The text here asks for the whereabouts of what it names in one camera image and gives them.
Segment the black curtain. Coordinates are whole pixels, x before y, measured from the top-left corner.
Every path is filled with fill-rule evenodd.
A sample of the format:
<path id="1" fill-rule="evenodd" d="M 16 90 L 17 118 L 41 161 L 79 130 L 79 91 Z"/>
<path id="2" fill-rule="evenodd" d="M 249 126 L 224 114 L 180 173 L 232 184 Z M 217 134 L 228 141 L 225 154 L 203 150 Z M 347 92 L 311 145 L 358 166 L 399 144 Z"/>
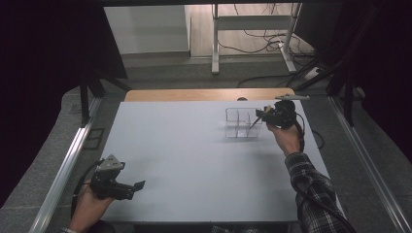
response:
<path id="1" fill-rule="evenodd" d="M 326 88 L 362 89 L 362 106 L 412 162 L 412 0 L 306 0 L 295 34 L 327 67 Z"/>
<path id="2" fill-rule="evenodd" d="M 82 79 L 127 77 L 93 0 L 0 0 L 0 208 Z"/>

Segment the white metal desk frame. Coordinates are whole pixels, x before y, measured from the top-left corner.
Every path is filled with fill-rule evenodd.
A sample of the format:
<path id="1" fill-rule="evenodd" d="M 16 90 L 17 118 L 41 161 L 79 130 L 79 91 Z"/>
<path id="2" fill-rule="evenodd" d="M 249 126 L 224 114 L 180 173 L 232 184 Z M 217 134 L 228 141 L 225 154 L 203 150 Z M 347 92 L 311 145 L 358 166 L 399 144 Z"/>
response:
<path id="1" fill-rule="evenodd" d="M 213 50 L 212 50 L 212 73 L 220 72 L 219 57 L 219 32 L 227 30 L 286 30 L 286 38 L 280 44 L 280 52 L 290 73 L 297 70 L 290 55 L 290 42 L 294 31 L 301 4 L 297 3 L 292 7 L 292 12 L 288 15 L 280 16 L 219 16 L 219 5 L 212 5 L 213 17 Z"/>

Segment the black metal stand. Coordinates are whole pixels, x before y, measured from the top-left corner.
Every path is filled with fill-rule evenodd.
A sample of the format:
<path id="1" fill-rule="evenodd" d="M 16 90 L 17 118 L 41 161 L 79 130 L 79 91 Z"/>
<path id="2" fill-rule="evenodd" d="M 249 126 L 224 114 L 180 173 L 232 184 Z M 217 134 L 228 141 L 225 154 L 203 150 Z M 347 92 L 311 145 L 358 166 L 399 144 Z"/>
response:
<path id="1" fill-rule="evenodd" d="M 84 128 L 90 118 L 91 113 L 89 110 L 89 103 L 88 103 L 88 93 L 91 94 L 96 98 L 102 98 L 105 95 L 105 88 L 103 87 L 102 80 L 107 81 L 108 83 L 117 86 L 118 88 L 124 91 L 130 91 L 132 89 L 126 83 L 115 79 L 108 74 L 105 74 L 98 70 L 92 70 L 91 72 L 86 72 L 85 74 L 81 75 L 80 77 L 80 92 L 81 92 L 81 110 L 82 110 L 82 128 Z"/>
<path id="2" fill-rule="evenodd" d="M 344 89 L 343 116 L 350 126 L 354 125 L 352 119 L 353 91 L 355 88 L 354 73 L 360 54 L 361 43 L 364 41 L 366 33 L 370 30 L 381 8 L 381 4 L 368 5 L 363 10 L 360 18 L 353 24 L 353 27 L 346 30 L 342 42 L 338 46 L 329 48 L 330 50 L 337 50 L 335 53 L 338 60 L 332 65 L 327 65 L 324 71 L 310 81 L 292 88 L 294 91 L 302 91 L 321 80 L 329 78 L 329 83 L 326 87 L 326 94 L 328 96 L 337 96 Z"/>

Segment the clear acrylic organizer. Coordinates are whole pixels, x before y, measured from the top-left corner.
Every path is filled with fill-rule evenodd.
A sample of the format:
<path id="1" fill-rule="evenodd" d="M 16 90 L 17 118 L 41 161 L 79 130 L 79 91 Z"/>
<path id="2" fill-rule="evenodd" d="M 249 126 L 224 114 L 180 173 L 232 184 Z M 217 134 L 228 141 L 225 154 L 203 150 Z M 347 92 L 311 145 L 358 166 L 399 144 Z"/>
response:
<path id="1" fill-rule="evenodd" d="M 257 119 L 255 108 L 227 108 L 225 110 L 226 138 L 257 138 L 261 121 L 255 135 L 247 136 L 249 126 Z"/>

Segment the person's right hand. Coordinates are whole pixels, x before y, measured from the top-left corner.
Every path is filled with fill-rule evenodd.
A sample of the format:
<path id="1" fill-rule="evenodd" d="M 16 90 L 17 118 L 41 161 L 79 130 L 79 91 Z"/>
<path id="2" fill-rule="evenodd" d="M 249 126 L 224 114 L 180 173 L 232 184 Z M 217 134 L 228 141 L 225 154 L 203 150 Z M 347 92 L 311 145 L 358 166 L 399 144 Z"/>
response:
<path id="1" fill-rule="evenodd" d="M 266 127 L 274 134 L 275 141 L 285 156 L 300 152 L 299 132 L 294 125 L 289 129 L 281 129 L 267 123 Z"/>

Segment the aluminium rail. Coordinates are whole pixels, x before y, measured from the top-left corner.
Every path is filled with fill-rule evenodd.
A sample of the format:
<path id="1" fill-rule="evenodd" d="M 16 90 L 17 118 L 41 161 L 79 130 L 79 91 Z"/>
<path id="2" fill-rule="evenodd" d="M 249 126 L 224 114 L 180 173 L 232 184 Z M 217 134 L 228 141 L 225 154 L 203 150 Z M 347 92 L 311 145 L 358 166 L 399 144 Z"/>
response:
<path id="1" fill-rule="evenodd" d="M 365 170 L 365 173 L 371 181 L 384 209 L 395 226 L 396 232 L 412 233 L 412 224 L 406 219 L 404 211 L 401 209 L 399 203 L 395 199 L 395 195 L 384 181 L 383 176 L 378 171 L 356 128 L 351 126 L 346 120 L 343 113 L 343 107 L 338 102 L 338 98 L 328 97 L 327 100 L 337 115 L 340 124 L 349 138 L 349 141 L 354 148 L 363 169 Z"/>
<path id="2" fill-rule="evenodd" d="M 66 152 L 66 155 L 59 167 L 59 170 L 51 184 L 51 187 L 46 195 L 40 210 L 28 231 L 28 233 L 45 233 L 51 220 L 53 213 L 57 207 L 60 197 L 66 184 L 69 181 L 72 170 L 80 156 L 82 146 L 95 120 L 96 113 L 99 109 L 102 99 L 94 97 L 88 107 L 90 117 L 86 121 L 86 125 L 80 127 Z"/>

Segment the person's left hand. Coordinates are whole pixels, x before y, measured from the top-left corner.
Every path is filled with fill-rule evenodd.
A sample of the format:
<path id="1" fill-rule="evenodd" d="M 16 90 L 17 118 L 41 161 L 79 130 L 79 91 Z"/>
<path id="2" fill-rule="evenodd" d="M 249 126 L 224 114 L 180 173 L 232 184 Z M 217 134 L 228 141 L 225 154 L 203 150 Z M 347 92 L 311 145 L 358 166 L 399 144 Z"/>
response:
<path id="1" fill-rule="evenodd" d="M 84 184 L 68 228 L 76 233 L 86 233 L 103 217 L 113 201 L 113 198 L 99 199 L 89 184 Z"/>

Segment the white power strip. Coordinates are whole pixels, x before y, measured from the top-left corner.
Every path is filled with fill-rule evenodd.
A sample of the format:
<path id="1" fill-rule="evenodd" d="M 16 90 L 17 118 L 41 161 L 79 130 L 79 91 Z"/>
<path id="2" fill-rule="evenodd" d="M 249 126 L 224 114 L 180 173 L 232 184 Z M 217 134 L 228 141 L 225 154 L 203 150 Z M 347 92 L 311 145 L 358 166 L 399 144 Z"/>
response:
<path id="1" fill-rule="evenodd" d="M 314 67 L 304 76 L 304 79 L 306 81 L 309 81 L 309 80 L 315 78 L 321 72 L 322 72 L 322 69 L 320 67 Z"/>

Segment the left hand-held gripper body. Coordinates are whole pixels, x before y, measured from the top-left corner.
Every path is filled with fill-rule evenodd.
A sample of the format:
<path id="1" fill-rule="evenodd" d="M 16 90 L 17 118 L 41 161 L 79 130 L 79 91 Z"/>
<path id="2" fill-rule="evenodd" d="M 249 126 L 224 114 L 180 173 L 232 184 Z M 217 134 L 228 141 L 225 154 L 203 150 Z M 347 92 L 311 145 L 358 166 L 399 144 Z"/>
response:
<path id="1" fill-rule="evenodd" d="M 124 188 L 116 181 L 124 164 L 112 154 L 102 159 L 92 175 L 89 187 L 99 199 L 114 198 L 122 200 L 126 196 Z"/>

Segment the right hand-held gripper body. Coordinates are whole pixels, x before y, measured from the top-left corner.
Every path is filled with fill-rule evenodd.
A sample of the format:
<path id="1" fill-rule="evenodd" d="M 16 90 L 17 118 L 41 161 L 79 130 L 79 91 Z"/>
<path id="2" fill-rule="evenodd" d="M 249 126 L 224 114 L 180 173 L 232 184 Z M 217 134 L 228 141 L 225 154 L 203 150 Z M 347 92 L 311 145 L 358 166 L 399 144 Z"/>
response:
<path id="1" fill-rule="evenodd" d="M 309 96 L 285 94 L 276 97 L 274 107 L 268 106 L 263 111 L 262 120 L 281 129 L 289 129 L 297 123 L 294 101 L 309 100 Z"/>

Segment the black pen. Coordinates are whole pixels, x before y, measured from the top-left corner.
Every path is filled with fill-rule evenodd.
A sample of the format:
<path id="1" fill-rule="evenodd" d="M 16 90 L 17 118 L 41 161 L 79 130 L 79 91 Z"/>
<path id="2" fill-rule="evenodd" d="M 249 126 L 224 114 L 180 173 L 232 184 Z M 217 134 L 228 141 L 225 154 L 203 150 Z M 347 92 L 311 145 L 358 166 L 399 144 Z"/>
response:
<path id="1" fill-rule="evenodd" d="M 260 122 L 260 117 L 258 117 L 250 126 L 249 129 L 247 130 L 247 136 L 251 137 L 252 135 L 256 134 L 257 127 L 259 126 Z"/>

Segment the wooden table board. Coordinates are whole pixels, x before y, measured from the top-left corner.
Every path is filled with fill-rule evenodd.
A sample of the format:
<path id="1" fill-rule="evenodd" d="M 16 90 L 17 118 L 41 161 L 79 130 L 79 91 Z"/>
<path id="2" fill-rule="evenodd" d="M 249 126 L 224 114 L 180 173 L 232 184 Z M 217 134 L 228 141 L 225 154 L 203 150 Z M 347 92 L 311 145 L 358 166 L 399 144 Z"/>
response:
<path id="1" fill-rule="evenodd" d="M 271 100 L 277 96 L 294 94 L 291 88 L 204 88 L 204 89 L 145 89 L 130 90 L 126 93 L 125 102 L 158 102 L 158 101 L 236 101 Z"/>

